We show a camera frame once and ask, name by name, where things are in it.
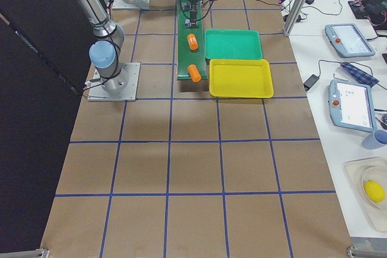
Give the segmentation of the yellow push button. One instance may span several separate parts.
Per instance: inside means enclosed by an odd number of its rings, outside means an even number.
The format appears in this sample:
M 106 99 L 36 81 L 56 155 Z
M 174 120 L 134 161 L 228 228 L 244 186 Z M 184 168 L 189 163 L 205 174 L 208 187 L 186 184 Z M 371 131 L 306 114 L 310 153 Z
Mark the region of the yellow push button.
M 191 5 L 185 2 L 182 3 L 181 6 L 182 6 L 182 11 L 189 11 L 191 8 Z

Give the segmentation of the orange cylinder with label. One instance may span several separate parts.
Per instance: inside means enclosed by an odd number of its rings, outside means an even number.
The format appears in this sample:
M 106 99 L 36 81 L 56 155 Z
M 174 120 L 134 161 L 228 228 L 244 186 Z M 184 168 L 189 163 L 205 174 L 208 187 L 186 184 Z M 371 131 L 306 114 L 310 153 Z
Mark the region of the orange cylinder with label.
M 193 33 L 190 33 L 187 35 L 186 39 L 187 39 L 187 44 L 189 46 L 189 49 L 191 51 L 196 51 L 199 47 L 196 36 Z

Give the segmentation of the blue plaid cloth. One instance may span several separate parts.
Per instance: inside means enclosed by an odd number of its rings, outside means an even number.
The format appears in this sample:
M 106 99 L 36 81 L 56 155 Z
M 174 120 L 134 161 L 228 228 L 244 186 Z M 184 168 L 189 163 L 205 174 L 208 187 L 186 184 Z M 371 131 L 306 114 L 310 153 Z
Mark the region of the blue plaid cloth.
M 373 87 L 379 83 L 379 80 L 373 77 L 372 75 L 366 73 L 365 71 L 358 69 L 354 65 L 348 62 L 342 62 L 340 66 L 355 80 L 363 85 L 368 85 Z

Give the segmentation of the yellow lemon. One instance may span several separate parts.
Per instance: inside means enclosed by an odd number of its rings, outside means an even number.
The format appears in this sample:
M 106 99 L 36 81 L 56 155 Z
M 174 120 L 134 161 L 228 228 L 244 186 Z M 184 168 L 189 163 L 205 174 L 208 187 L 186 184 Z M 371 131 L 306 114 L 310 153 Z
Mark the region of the yellow lemon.
M 368 180 L 364 183 L 363 189 L 367 197 L 374 203 L 382 202 L 385 199 L 385 191 L 376 181 Z

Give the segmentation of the blue cup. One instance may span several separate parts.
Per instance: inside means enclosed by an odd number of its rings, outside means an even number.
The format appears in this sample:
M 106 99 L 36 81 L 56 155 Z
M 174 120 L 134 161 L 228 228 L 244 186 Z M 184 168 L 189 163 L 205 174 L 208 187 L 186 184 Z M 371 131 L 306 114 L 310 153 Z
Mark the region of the blue cup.
M 363 141 L 362 146 L 368 150 L 379 149 L 387 144 L 386 131 L 376 130 L 369 134 Z

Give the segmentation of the yellow plastic tray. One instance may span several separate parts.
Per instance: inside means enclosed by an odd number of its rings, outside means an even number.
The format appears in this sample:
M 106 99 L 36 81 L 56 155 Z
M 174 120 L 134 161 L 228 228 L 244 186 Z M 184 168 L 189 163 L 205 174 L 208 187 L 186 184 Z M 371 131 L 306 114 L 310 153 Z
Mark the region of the yellow plastic tray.
M 209 92 L 215 97 L 271 98 L 274 89 L 270 64 L 265 59 L 212 59 Z

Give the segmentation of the green plastic tray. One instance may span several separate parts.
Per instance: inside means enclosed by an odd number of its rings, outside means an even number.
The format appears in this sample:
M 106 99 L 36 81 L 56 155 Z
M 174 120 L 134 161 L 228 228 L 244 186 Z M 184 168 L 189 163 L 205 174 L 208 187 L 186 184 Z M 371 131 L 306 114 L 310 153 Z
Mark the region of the green plastic tray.
M 208 29 L 204 32 L 207 59 L 263 58 L 260 35 L 255 30 Z

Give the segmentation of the green conveyor belt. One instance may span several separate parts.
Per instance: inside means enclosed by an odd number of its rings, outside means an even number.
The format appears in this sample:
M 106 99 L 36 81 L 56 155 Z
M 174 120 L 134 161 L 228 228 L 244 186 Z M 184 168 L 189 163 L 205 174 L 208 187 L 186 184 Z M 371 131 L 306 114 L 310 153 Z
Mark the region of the green conveyor belt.
M 203 22 L 197 22 L 196 28 L 186 27 L 186 19 L 189 20 L 189 11 L 181 11 L 180 4 L 189 4 L 187 0 L 177 0 L 178 9 L 178 62 L 177 62 L 177 79 L 190 80 L 188 66 L 196 65 L 202 79 L 207 79 L 207 65 L 204 49 Z M 198 42 L 198 49 L 192 51 L 189 48 L 187 35 L 193 33 Z

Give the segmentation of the black power adapter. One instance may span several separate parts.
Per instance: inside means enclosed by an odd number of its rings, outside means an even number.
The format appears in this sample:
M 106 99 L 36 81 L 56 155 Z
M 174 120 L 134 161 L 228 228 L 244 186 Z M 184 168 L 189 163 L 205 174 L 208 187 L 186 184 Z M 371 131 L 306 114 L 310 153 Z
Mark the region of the black power adapter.
M 303 83 L 305 91 L 309 91 L 319 80 L 319 76 L 312 74 L 309 78 Z

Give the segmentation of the blue teach pendant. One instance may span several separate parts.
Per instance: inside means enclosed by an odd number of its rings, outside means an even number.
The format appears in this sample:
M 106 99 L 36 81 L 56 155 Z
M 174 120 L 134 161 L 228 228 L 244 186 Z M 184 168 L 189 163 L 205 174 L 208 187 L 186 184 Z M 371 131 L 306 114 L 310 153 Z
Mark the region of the blue teach pendant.
M 334 79 L 328 87 L 328 105 L 335 126 L 369 133 L 376 131 L 370 86 Z
M 326 25 L 325 34 L 338 55 L 343 58 L 375 55 L 374 49 L 355 24 Z

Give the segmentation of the plain orange cylinder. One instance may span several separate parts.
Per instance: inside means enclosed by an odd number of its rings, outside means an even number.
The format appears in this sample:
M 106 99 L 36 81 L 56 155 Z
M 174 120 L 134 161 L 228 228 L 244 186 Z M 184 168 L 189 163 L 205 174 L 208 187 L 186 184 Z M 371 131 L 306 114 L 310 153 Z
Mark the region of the plain orange cylinder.
M 190 64 L 187 67 L 187 70 L 191 81 L 193 81 L 194 83 L 199 82 L 202 79 L 202 76 L 195 64 Z

